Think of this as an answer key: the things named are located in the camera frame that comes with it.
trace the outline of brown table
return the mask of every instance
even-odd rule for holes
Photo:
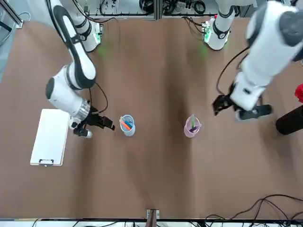
[[[224,65],[246,45],[247,20],[235,20],[223,50],[214,52],[189,32],[182,19],[109,23],[103,45],[91,56],[97,82],[109,99],[106,116],[118,126],[131,114],[136,133],[92,128],[93,138],[69,131],[62,167],[30,166],[49,78],[71,61],[59,36],[37,22],[16,32],[0,84],[1,218],[230,217],[272,193],[303,197],[303,131],[281,136],[275,120],[300,104],[295,88],[302,66],[292,64],[264,94],[274,114],[237,122],[232,108],[214,117],[215,82]],[[239,60],[220,83],[227,91]],[[93,88],[93,105],[102,93]],[[203,127],[185,137],[194,113]],[[303,205],[273,199],[293,214]],[[240,218],[253,218],[255,212]],[[260,218],[279,218],[268,205]]]

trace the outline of orange marker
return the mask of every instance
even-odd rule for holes
[[[120,119],[119,121],[127,130],[129,130],[129,131],[131,130],[131,128],[128,127],[127,124],[125,124],[125,122],[122,119]]]

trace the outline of white clipboard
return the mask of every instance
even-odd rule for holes
[[[58,109],[41,111],[31,166],[62,166],[70,115]]]

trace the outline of pen holder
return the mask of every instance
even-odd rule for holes
[[[192,117],[189,117],[187,120],[186,120],[186,123],[185,123],[185,126],[184,126],[184,134],[189,137],[189,138],[193,138],[199,131],[200,131],[200,128],[201,128],[201,124],[200,124],[200,121],[195,117],[195,127],[197,127],[197,129],[195,129],[193,132],[191,132],[191,118]]]
[[[124,132],[125,136],[132,136],[134,134],[134,132],[136,131],[133,117],[131,115],[124,115],[122,117],[122,120],[129,123],[131,126],[131,129],[128,130],[124,125],[122,125],[120,123],[121,130]]]

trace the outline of marker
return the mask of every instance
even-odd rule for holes
[[[125,122],[122,119],[120,119],[119,121],[124,127],[126,127],[127,130],[129,130],[129,131],[131,130],[130,127],[128,127],[128,125],[125,124]]]
[[[194,126],[195,126],[195,116],[194,116],[194,115],[191,115],[190,120],[191,120],[191,129],[193,129]]]
[[[196,130],[196,129],[198,129],[198,126],[195,126],[194,128],[190,129],[189,131],[190,131],[191,133],[194,133],[194,130]]]
[[[124,123],[127,124],[127,126],[130,127],[130,128],[133,127],[128,121],[124,121]]]

